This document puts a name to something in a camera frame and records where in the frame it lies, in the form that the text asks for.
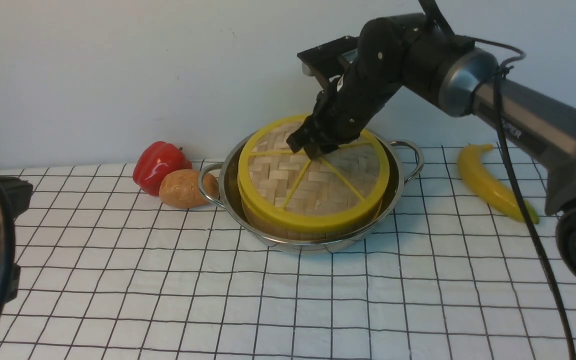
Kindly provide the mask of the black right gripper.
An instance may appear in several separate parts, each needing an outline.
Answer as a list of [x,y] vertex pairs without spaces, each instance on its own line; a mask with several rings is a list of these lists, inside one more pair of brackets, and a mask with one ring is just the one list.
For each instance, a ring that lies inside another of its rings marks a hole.
[[402,17],[368,21],[357,36],[358,52],[348,69],[331,81],[286,144],[311,160],[356,141],[368,122],[398,91],[409,26]]

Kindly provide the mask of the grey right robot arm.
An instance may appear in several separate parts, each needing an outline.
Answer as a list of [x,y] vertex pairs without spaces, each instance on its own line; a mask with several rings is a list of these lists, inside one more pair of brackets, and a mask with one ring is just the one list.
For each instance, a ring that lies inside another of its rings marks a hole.
[[576,276],[576,108],[506,79],[508,60],[455,34],[434,0],[420,6],[297,55],[322,91],[290,150],[314,159],[355,141],[402,87],[448,116],[476,116],[546,169],[545,212],[562,214],[557,248]]

